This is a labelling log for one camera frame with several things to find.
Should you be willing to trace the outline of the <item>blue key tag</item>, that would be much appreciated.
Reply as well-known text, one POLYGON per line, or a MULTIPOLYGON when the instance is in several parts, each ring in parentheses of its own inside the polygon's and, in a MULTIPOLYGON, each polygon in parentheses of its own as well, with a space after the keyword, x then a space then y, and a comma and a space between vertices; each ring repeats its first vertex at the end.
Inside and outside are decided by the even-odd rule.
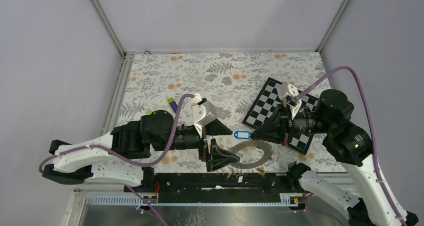
POLYGON ((236 139, 244 139, 244 140, 248 140, 252 137, 252 133, 250 131, 242 131, 242 130, 235 131, 233 135, 236 139))

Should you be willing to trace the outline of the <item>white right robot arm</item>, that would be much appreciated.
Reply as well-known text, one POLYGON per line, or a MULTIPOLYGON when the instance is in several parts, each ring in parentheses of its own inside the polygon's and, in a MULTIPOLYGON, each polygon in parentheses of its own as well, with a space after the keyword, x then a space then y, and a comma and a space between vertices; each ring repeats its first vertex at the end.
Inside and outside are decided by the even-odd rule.
POLYGON ((292 109, 286 96, 272 116, 252 133, 255 140, 283 143, 302 134, 324 133, 326 150, 344 167, 358 195, 352 195, 319 178, 303 163, 288 171, 287 186, 302 189, 337 209, 351 226, 414 226, 415 214, 406 211, 385 184, 369 134, 351 121, 354 105, 339 90, 321 93, 315 111, 292 109))

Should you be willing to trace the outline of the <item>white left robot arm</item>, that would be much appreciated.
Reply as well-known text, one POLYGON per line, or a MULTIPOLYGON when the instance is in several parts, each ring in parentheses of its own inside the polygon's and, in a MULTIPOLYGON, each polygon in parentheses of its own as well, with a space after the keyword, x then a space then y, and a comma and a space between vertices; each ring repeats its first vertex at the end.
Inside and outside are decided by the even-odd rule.
POLYGON ((180 100, 175 113, 157 110, 92 140, 77 144, 53 140, 50 156, 38 171, 62 185, 120 183, 148 192, 155 186, 153 167, 171 150, 196 149, 208 172, 238 163, 240 158, 220 148, 214 139, 232 134, 217 118, 214 105, 199 95, 184 94, 183 98, 194 103, 192 125, 179 124, 184 103, 180 100))

